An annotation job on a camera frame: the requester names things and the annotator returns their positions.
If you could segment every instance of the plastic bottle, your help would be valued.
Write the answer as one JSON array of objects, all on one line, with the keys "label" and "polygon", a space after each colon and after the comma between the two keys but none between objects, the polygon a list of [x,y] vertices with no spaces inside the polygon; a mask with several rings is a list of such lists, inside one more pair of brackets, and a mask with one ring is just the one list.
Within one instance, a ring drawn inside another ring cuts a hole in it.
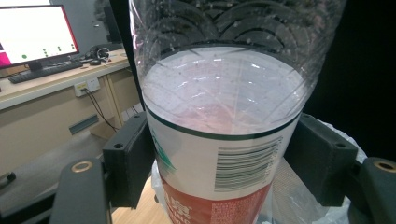
[{"label": "plastic bottle", "polygon": [[343,1],[131,1],[173,223],[254,223]]}]

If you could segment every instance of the monitor screen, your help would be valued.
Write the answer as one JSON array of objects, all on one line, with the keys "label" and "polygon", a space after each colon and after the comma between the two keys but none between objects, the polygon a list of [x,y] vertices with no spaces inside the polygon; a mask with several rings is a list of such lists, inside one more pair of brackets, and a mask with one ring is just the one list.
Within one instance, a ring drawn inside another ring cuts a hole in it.
[{"label": "monitor screen", "polygon": [[63,6],[0,7],[0,69],[75,53]]}]

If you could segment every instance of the desk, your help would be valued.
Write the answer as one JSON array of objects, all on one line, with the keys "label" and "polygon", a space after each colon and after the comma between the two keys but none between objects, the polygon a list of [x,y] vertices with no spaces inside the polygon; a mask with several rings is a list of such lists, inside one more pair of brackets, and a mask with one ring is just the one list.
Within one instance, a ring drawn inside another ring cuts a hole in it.
[{"label": "desk", "polygon": [[[97,114],[88,96],[75,95],[74,85],[81,81],[98,77],[101,89],[93,95],[105,118],[120,127],[120,113],[139,103],[133,76],[126,69],[128,60],[123,55],[123,49],[112,51],[110,63],[86,64],[83,69],[18,84],[1,79],[0,175],[67,142],[72,137],[71,125]],[[102,124],[103,120],[99,118],[99,122],[89,128]]]},{"label": "desk", "polygon": [[151,178],[143,188],[142,196],[135,210],[118,208],[113,212],[113,224],[171,224],[162,206],[154,201],[155,191],[151,187]]}]

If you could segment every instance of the keyboard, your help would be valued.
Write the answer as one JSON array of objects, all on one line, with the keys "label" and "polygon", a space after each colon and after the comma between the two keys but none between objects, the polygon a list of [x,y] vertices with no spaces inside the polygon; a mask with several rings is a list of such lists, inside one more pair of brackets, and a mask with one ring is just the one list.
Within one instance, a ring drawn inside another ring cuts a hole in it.
[{"label": "keyboard", "polygon": [[45,67],[43,69],[36,70],[36,71],[21,72],[15,76],[9,77],[8,80],[10,82],[16,84],[16,83],[32,80],[35,78],[46,77],[49,75],[61,73],[61,72],[68,71],[71,69],[80,68],[82,66],[83,66],[82,63],[65,63],[65,64],[61,64],[58,66]]}]

